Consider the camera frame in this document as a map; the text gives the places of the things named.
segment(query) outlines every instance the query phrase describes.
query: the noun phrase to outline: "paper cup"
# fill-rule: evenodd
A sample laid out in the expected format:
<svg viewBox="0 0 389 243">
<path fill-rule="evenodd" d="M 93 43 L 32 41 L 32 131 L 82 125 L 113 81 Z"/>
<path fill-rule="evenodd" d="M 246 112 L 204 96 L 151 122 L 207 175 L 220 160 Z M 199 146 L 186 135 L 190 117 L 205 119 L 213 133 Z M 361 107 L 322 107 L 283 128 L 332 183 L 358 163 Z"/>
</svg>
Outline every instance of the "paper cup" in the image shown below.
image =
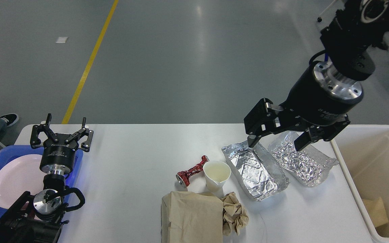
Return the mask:
<svg viewBox="0 0 389 243">
<path fill-rule="evenodd" d="M 218 191 L 230 177 L 230 167 L 221 161 L 208 161 L 204 164 L 205 182 L 211 192 Z"/>
</svg>

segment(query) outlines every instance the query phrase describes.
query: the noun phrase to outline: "gray floor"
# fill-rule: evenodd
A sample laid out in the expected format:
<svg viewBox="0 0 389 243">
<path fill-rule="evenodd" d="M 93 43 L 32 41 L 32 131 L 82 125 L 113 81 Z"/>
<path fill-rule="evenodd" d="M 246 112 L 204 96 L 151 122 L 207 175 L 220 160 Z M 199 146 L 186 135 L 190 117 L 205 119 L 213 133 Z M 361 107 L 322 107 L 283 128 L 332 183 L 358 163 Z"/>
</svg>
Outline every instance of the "gray floor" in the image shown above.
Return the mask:
<svg viewBox="0 0 389 243">
<path fill-rule="evenodd" d="M 315 20 L 330 2 L 120 0 L 70 123 L 242 123 L 260 98 L 284 101 L 323 49 L 335 10 Z M 0 1 L 0 114 L 21 117 L 4 143 L 48 112 L 61 123 L 112 3 Z M 389 55 L 369 52 L 377 70 L 349 116 L 389 124 Z"/>
</svg>

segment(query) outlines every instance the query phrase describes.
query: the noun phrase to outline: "cardboard piece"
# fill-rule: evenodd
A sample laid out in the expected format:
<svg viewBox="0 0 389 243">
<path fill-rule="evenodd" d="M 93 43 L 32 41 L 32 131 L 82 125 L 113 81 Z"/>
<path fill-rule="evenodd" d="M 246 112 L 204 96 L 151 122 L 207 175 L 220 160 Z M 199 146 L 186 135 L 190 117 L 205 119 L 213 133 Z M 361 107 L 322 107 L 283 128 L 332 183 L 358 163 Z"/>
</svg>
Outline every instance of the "cardboard piece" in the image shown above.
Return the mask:
<svg viewBox="0 0 389 243">
<path fill-rule="evenodd" d="M 363 203 L 375 228 L 389 222 L 381 197 L 376 200 L 363 199 Z"/>
</svg>

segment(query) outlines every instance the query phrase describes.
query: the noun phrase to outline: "black sneaker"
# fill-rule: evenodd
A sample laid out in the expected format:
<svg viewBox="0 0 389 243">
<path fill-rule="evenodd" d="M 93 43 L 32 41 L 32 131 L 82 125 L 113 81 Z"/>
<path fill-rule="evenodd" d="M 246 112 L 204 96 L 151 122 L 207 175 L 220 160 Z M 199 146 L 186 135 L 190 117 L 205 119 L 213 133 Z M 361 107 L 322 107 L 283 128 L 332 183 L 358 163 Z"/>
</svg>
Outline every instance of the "black sneaker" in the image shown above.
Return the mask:
<svg viewBox="0 0 389 243">
<path fill-rule="evenodd" d="M 13 126 L 19 120 L 19 116 L 14 113 L 6 114 L 1 116 L 1 119 L 4 120 L 7 124 L 7 127 Z"/>
</svg>

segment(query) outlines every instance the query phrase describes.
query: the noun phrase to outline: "aluminum foil tray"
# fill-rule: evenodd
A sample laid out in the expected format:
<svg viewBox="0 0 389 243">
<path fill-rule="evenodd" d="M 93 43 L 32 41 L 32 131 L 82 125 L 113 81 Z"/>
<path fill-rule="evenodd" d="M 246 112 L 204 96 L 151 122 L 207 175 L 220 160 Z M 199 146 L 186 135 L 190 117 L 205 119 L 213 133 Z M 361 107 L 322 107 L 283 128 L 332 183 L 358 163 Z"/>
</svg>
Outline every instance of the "aluminum foil tray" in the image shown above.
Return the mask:
<svg viewBox="0 0 389 243">
<path fill-rule="evenodd" d="M 317 186 L 327 179 L 329 171 L 338 161 L 312 145 L 300 152 L 296 151 L 293 144 L 296 138 L 298 134 L 294 131 L 283 132 L 268 146 L 268 151 L 301 184 L 307 187 Z"/>
<path fill-rule="evenodd" d="M 249 148 L 247 141 L 222 148 L 226 162 L 239 184 L 250 198 L 256 201 L 277 194 L 287 188 L 289 179 L 260 144 Z"/>
</svg>

